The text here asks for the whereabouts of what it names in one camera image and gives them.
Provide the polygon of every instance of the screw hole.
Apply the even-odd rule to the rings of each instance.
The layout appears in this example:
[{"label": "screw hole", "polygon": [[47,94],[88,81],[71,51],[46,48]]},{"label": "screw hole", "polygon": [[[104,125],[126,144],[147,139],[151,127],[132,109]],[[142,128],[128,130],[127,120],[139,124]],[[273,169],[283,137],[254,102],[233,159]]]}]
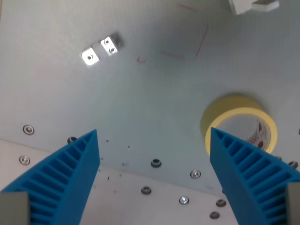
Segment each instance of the screw hole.
[{"label": "screw hole", "polygon": [[67,139],[67,143],[70,144],[70,143],[72,143],[73,141],[75,141],[76,139],[77,139],[76,137],[69,137],[69,138]]},{"label": "screw hole", "polygon": [[145,186],[145,187],[143,187],[143,188],[141,189],[141,193],[142,193],[143,195],[150,195],[151,192],[152,192],[151,188],[150,188],[150,187],[147,187],[147,186]]},{"label": "screw hole", "polygon": [[161,164],[162,163],[159,159],[154,159],[154,160],[151,161],[151,166],[153,168],[159,168],[159,167],[161,167]]},{"label": "screw hole", "polygon": [[226,206],[226,201],[223,199],[219,199],[219,200],[217,200],[216,205],[218,207],[224,207],[224,206]]},{"label": "screw hole", "polygon": [[220,214],[218,212],[212,212],[210,214],[211,219],[218,219],[220,217]]},{"label": "screw hole", "polygon": [[292,167],[292,168],[297,168],[298,167],[298,163],[296,161],[292,161],[289,163],[289,165]]}]

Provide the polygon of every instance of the roll of tape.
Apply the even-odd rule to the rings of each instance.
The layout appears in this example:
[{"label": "roll of tape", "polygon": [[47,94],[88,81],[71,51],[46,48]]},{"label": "roll of tape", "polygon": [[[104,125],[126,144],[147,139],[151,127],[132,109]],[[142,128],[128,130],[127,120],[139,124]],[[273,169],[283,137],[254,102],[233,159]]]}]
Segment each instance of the roll of tape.
[{"label": "roll of tape", "polygon": [[238,115],[255,116],[257,126],[249,143],[271,153],[277,142],[277,127],[274,120],[253,99],[243,95],[221,97],[207,107],[201,118],[201,133],[206,151],[210,155],[210,130]]}]

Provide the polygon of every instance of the yellow masking tape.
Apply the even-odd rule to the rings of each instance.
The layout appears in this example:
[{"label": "yellow masking tape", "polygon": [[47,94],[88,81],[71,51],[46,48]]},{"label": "yellow masking tape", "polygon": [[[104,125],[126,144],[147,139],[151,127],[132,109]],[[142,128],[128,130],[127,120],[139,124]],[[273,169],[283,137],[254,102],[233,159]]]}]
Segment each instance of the yellow masking tape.
[{"label": "yellow masking tape", "polygon": [[259,135],[267,137],[268,145],[264,146],[263,149],[271,153],[277,142],[277,127],[274,120],[256,101],[243,95],[229,95],[214,101],[202,115],[200,128],[208,154],[210,155],[211,128],[217,128],[222,122],[236,115],[252,115],[261,121],[259,123],[260,133],[257,130],[252,140],[248,141],[256,145],[255,141],[259,139]]}]

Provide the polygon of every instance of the red marking line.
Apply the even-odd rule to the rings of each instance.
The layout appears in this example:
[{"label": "red marking line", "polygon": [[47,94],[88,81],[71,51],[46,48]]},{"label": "red marking line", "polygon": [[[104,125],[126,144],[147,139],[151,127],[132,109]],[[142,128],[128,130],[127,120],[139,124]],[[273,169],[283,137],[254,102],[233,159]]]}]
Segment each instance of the red marking line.
[{"label": "red marking line", "polygon": [[203,44],[203,41],[204,41],[204,39],[205,39],[205,36],[206,36],[207,31],[208,31],[208,25],[207,25],[207,27],[206,27],[206,29],[205,29],[205,33],[204,33],[204,35],[203,35],[203,37],[202,37],[201,43],[200,43],[199,48],[198,48],[198,51],[197,51],[197,53],[196,53],[196,57],[198,57],[198,54],[199,54],[200,49],[201,49],[201,47],[202,47],[202,44]]},{"label": "red marking line", "polygon": [[177,55],[177,54],[174,54],[174,53],[171,53],[171,52],[166,52],[166,51],[160,51],[160,53],[162,55],[166,55],[166,56],[175,58],[177,60],[184,60],[184,56],[182,56],[182,55]]},{"label": "red marking line", "polygon": [[140,57],[138,57],[136,61],[139,63],[146,63],[146,60],[140,61]]},{"label": "red marking line", "polygon": [[186,5],[182,5],[182,4],[179,4],[179,6],[182,7],[182,8],[194,11],[194,12],[198,12],[198,9],[190,7],[190,6],[186,6]]}]

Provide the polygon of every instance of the red mark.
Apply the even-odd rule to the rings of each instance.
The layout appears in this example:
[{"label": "red mark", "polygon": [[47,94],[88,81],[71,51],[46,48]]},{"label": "red mark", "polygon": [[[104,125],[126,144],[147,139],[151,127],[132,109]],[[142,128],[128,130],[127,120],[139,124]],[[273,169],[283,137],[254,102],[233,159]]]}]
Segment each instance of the red mark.
[{"label": "red mark", "polygon": [[206,29],[205,29],[205,33],[204,33],[204,35],[203,35],[203,37],[202,37],[201,43],[200,43],[199,48],[198,48],[198,51],[197,51],[197,53],[196,53],[196,57],[198,57],[198,54],[199,54],[200,49],[201,49],[201,47],[202,47],[202,44],[203,44],[203,41],[204,41],[204,39],[205,39],[205,36],[206,36],[207,31],[208,31],[208,25],[207,25],[207,27],[206,27]]},{"label": "red mark", "polygon": [[140,57],[138,57],[136,61],[139,63],[146,63],[146,60],[140,61]]},{"label": "red mark", "polygon": [[261,148],[263,147],[263,141],[259,142],[258,145],[257,145],[257,147],[258,147],[259,149],[261,149]]},{"label": "red mark", "polygon": [[162,55],[166,55],[166,56],[175,58],[177,60],[184,60],[184,56],[182,56],[182,55],[177,55],[177,54],[174,54],[174,53],[171,53],[171,52],[166,52],[166,51],[160,51],[160,53]]},{"label": "red mark", "polygon": [[185,8],[185,9],[188,9],[188,10],[191,10],[191,11],[194,11],[194,12],[198,12],[198,9],[193,8],[193,7],[190,7],[190,6],[186,6],[186,5],[179,4],[179,7],[182,7],[182,8]]}]

